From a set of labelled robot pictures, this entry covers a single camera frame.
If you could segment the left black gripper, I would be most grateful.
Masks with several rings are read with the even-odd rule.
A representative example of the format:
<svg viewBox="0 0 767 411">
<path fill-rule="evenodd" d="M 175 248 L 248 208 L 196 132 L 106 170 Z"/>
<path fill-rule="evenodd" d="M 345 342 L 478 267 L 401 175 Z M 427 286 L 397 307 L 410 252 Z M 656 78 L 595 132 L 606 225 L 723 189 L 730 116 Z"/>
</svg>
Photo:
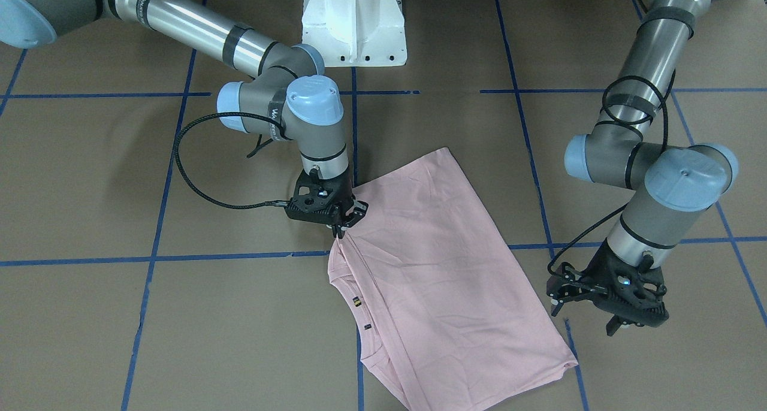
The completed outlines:
<svg viewBox="0 0 767 411">
<path fill-rule="evenodd" d="M 668 288 L 662 268 L 652 267 L 653 263 L 652 255 L 643 255 L 638 266 L 627 264 L 606 243 L 584 271 L 562 262 L 546 283 L 551 316 L 558 316 L 569 302 L 591 301 L 613 315 L 605 325 L 608 337 L 626 325 L 659 327 L 669 320 L 663 301 Z"/>
</svg>

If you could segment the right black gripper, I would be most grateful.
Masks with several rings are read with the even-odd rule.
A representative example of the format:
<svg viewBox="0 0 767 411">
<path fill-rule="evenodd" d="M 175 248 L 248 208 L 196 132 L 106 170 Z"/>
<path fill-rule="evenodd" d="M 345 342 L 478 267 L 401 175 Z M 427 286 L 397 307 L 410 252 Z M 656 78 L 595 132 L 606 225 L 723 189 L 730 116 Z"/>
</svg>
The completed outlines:
<svg viewBox="0 0 767 411">
<path fill-rule="evenodd" d="M 293 220 L 330 225 L 333 237 L 342 239 L 345 228 L 360 222 L 368 207 L 368 203 L 354 200 L 348 170 L 331 179 L 321 179 L 313 170 L 299 174 L 293 196 L 284 210 Z"/>
</svg>

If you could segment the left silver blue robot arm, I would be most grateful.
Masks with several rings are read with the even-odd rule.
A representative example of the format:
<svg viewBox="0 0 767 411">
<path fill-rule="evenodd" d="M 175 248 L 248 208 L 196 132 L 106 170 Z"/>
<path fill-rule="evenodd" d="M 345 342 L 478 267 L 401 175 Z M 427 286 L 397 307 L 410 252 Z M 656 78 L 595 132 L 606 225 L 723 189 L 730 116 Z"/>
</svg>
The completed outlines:
<svg viewBox="0 0 767 411">
<path fill-rule="evenodd" d="M 549 262 L 551 315 L 570 302 L 592 302 L 611 314 L 609 336 L 669 319 L 662 266 L 702 212 L 731 190 L 739 162 L 722 144 L 676 147 L 667 134 L 660 144 L 645 135 L 657 117 L 668 119 L 677 62 L 715 1 L 726 0 L 648 0 L 621 72 L 602 93 L 597 123 L 567 144 L 570 176 L 634 193 L 608 214 L 616 224 L 586 269 L 558 256 Z"/>
</svg>

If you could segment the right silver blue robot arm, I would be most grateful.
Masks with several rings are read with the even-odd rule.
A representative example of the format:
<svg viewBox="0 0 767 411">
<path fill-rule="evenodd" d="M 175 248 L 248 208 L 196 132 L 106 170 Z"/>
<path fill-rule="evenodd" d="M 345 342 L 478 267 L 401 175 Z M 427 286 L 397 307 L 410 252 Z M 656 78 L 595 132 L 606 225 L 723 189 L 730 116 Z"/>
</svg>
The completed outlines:
<svg viewBox="0 0 767 411">
<path fill-rule="evenodd" d="M 367 203 L 352 191 L 342 96 L 313 46 L 286 45 L 191 0 L 2 0 L 2 42 L 30 50 L 107 19 L 142 26 L 247 76 L 222 86 L 216 111 L 175 137 L 172 157 L 192 192 L 231 210 L 280 208 L 298 222 L 326 226 L 336 239 L 365 216 Z M 181 145 L 192 128 L 211 120 L 259 136 L 249 156 L 270 143 L 296 143 L 302 169 L 292 195 L 231 204 L 198 188 L 183 166 Z"/>
</svg>

